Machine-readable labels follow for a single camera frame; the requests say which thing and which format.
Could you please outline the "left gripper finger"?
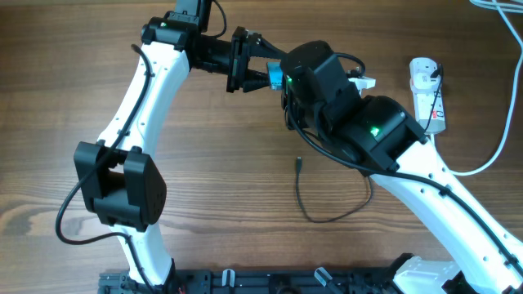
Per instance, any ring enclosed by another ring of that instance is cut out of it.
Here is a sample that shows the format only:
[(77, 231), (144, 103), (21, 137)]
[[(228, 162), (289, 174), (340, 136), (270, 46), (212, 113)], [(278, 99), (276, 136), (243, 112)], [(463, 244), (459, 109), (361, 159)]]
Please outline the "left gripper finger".
[(263, 37), (260, 37), (255, 46), (255, 56), (267, 59), (282, 60), (287, 53), (280, 50), (279, 48), (266, 41)]
[(248, 69), (243, 81), (243, 92), (256, 91), (270, 85), (270, 79), (267, 73)]

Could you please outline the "Galaxy S25 smartphone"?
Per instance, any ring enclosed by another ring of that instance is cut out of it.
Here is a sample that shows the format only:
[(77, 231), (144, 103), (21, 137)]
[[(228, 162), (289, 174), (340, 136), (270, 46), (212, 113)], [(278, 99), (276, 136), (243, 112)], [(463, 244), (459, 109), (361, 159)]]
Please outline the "Galaxy S25 smartphone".
[(266, 67), (270, 89), (273, 91), (281, 91), (283, 87), (284, 75), (280, 68), (280, 62), (268, 62)]

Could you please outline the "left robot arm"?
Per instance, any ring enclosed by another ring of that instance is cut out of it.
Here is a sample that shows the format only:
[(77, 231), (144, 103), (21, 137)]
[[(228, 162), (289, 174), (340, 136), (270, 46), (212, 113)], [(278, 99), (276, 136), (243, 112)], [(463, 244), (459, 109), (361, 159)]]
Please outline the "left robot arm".
[(270, 84), (267, 73), (248, 67), (253, 57), (279, 60), (284, 53), (259, 33), (237, 28), (230, 41), (208, 35), (209, 1), (179, 1), (141, 31), (139, 62), (110, 124), (95, 143), (74, 153), (77, 191), (122, 244), (133, 291), (177, 292), (174, 260), (163, 244), (159, 218), (167, 186), (154, 164), (169, 107), (192, 69), (224, 74), (227, 91), (255, 91)]

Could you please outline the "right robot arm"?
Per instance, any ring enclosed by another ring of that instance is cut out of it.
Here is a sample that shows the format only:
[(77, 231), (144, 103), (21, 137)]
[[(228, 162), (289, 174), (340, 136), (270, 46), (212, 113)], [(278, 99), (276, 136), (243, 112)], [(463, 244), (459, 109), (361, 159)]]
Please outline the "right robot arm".
[(282, 101), (291, 128), (313, 149), (396, 196), (450, 254), (401, 258), (402, 293), (519, 293), (522, 243), (451, 173), (415, 119), (386, 96), (362, 96), (323, 41), (283, 55)]

